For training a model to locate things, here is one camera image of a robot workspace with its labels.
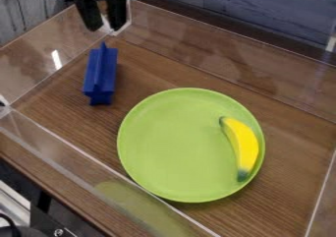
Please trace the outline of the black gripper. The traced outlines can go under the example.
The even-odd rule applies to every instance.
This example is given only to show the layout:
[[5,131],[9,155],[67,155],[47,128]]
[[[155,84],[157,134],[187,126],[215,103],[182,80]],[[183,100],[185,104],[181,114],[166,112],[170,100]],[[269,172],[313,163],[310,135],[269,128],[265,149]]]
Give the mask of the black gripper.
[[[110,28],[118,30],[126,23],[126,0],[106,0],[107,20]],[[102,19],[97,2],[94,0],[74,0],[82,23],[89,31],[95,31],[102,26]]]

